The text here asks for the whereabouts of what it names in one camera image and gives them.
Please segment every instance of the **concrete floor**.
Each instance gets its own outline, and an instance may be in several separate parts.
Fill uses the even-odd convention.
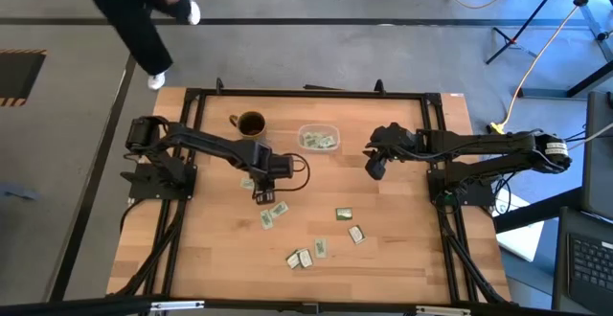
[[[197,1],[206,17],[513,19],[528,17],[540,2],[501,0],[471,11],[446,0]],[[0,17],[100,16],[90,0],[0,4]],[[551,0],[538,17],[560,19],[571,8],[572,0]],[[609,12],[599,12],[602,22]],[[538,51],[553,29],[528,29],[520,43]],[[503,30],[514,34],[517,28]],[[229,87],[298,89],[311,83],[369,90],[383,79],[389,90],[465,93],[476,132],[504,117],[511,93],[532,61],[522,52],[507,51],[486,66],[483,61],[502,44],[490,28],[162,27],[160,32],[176,62],[168,85],[212,87],[221,77]],[[35,202],[9,198],[0,203],[0,305],[7,305],[44,298],[127,51],[106,27],[2,26],[0,47],[49,50],[28,104],[0,108],[0,180],[42,194]],[[589,31],[568,29],[526,86],[568,88],[604,63]],[[145,80],[137,70],[67,292],[70,299],[100,297],[105,291],[128,190],[119,172],[132,169],[122,159],[127,127],[132,118],[150,113],[155,100]],[[570,136],[581,131],[585,107],[585,102],[520,100],[507,130],[540,127]],[[572,153],[576,163],[565,174],[524,172],[513,179],[512,191],[535,202],[579,186],[582,152]]]

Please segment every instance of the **shoe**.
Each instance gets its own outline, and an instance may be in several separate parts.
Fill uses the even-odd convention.
[[[188,21],[192,25],[198,25],[200,22],[200,7],[195,3],[194,0],[190,0],[190,5],[192,6],[192,12],[190,12],[190,16],[188,17]]]
[[[157,91],[161,89],[162,86],[164,86],[165,82],[166,82],[166,72],[162,72],[156,76],[149,76],[147,86],[149,87],[149,90]]]

